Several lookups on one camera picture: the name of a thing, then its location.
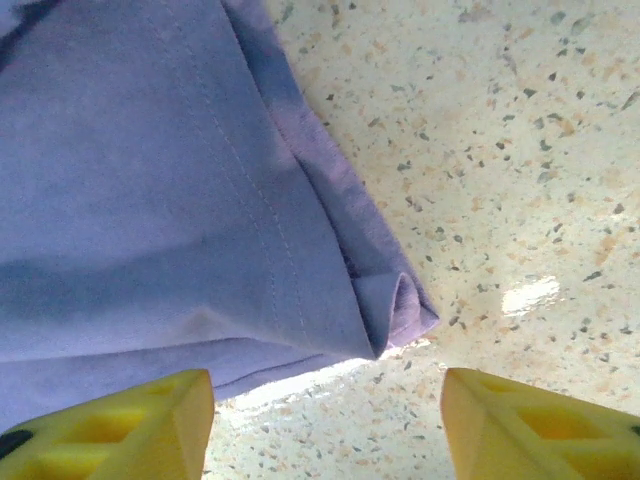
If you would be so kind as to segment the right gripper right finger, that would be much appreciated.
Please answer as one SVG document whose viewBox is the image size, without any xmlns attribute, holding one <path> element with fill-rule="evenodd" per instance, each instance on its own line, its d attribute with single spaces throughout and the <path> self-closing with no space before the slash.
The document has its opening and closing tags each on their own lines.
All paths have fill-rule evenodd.
<svg viewBox="0 0 640 480">
<path fill-rule="evenodd" d="M 440 403 L 459 479 L 636 479 L 638 417 L 467 368 Z"/>
</svg>

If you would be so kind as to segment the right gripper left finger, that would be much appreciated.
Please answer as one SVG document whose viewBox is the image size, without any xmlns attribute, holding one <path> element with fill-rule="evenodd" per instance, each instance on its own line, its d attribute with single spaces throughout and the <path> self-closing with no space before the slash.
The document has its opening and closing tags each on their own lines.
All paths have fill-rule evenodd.
<svg viewBox="0 0 640 480">
<path fill-rule="evenodd" d="M 4 479 L 199 479 L 214 419 L 211 377 L 185 370 L 18 424 Z"/>
</svg>

